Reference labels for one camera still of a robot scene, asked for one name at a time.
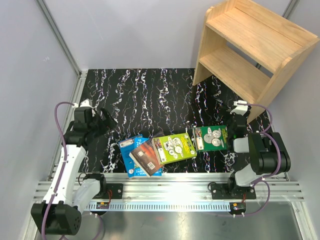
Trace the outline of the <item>blue book back cover up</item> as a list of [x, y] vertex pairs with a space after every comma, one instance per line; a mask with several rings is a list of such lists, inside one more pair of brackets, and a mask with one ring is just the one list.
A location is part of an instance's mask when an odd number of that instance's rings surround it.
[[140, 135], [122, 140], [118, 143], [119, 149], [122, 155], [122, 159], [125, 165], [125, 169], [129, 178], [132, 178], [134, 176], [134, 166], [135, 166], [134, 161], [130, 157], [130, 152], [135, 147], [135, 139], [142, 138], [142, 137], [143, 136], [140, 134]]

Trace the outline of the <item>lime green treehouse book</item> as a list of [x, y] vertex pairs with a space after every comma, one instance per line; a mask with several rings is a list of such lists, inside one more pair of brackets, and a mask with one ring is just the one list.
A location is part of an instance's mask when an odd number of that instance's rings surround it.
[[188, 160], [197, 156], [197, 151], [187, 133], [154, 137], [151, 142], [160, 165]]

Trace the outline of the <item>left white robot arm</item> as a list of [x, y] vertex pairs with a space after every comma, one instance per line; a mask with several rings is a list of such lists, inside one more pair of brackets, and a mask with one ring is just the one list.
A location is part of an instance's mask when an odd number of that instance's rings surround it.
[[74, 191], [76, 176], [89, 144], [117, 125], [106, 109], [101, 108], [100, 111], [98, 113], [90, 105], [76, 107], [74, 120], [62, 134], [56, 174], [43, 200], [34, 203], [30, 211], [43, 239], [48, 235], [76, 235], [82, 223], [82, 214], [90, 201], [112, 196], [102, 173], [88, 173], [78, 190]]

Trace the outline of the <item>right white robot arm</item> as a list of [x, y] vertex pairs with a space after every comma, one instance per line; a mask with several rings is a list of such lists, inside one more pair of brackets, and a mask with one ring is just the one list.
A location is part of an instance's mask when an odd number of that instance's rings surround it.
[[227, 143], [230, 151], [248, 153], [250, 163], [243, 169], [233, 172], [227, 183], [221, 187], [222, 194], [232, 199], [242, 199], [255, 193], [255, 186], [274, 175], [288, 172], [291, 160], [278, 132], [249, 133], [247, 105], [238, 105], [230, 111], [227, 121]]

